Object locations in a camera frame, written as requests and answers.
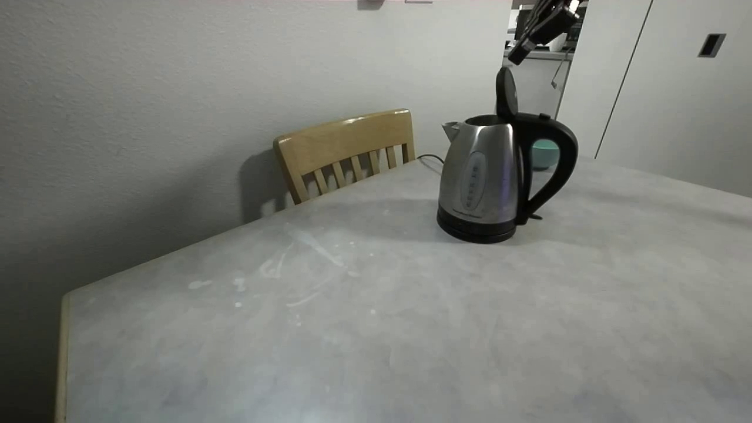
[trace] kettle lid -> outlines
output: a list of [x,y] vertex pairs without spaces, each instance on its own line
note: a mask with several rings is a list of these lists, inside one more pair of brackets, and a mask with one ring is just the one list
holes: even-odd
[[495,116],[511,123],[517,116],[517,84],[508,66],[495,74]]

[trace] electric kettle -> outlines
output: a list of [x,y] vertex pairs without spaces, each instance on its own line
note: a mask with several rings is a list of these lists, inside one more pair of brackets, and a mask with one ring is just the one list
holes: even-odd
[[[468,242],[501,242],[568,182],[578,142],[568,128],[548,118],[517,114],[514,78],[508,68],[495,78],[495,116],[446,123],[450,142],[439,191],[439,225]],[[558,162],[550,182],[530,198],[530,155],[536,142],[551,142]]]

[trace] chair backrest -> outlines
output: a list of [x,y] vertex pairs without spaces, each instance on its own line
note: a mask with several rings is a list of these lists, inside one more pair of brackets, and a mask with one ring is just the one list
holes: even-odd
[[307,128],[280,136],[274,150],[283,162],[292,198],[305,203],[307,182],[325,196],[330,179],[333,188],[341,188],[377,175],[381,154],[386,154],[388,169],[397,168],[397,154],[401,162],[413,160],[411,114],[397,109]]

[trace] black kettle base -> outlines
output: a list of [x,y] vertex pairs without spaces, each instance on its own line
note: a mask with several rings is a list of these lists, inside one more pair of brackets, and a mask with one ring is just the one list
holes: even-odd
[[437,222],[448,236],[464,241],[464,242],[476,242],[476,245],[493,245],[493,242],[509,241],[517,230],[517,224],[460,222],[460,218],[446,214],[441,208],[439,208]]

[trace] gray table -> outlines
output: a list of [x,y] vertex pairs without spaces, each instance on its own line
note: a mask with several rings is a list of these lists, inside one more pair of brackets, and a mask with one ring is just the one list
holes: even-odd
[[583,164],[505,245],[407,164],[65,296],[61,416],[750,423],[752,201]]

